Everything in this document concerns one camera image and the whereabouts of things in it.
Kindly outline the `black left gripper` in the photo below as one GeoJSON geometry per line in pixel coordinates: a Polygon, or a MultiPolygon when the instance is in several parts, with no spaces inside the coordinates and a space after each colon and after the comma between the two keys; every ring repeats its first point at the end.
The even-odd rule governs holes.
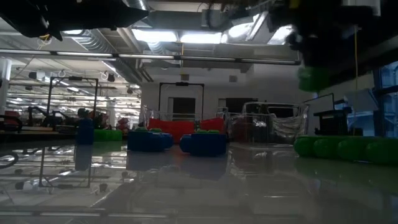
{"type": "MultiPolygon", "coordinates": [[[[62,30],[126,28],[148,16],[148,11],[129,7],[123,1],[72,1],[62,7],[62,30]]],[[[26,37],[46,35],[63,39],[51,30],[37,5],[26,0],[2,0],[1,18],[26,37]]]]}

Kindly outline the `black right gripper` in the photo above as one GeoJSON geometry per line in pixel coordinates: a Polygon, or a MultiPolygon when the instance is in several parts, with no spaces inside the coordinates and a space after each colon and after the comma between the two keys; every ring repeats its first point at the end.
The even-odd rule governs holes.
{"type": "Polygon", "coordinates": [[[337,0],[282,0],[270,3],[270,30],[291,26],[284,38],[302,54],[306,67],[326,67],[327,56],[343,45],[343,33],[373,20],[370,6],[344,5],[337,0]]]}

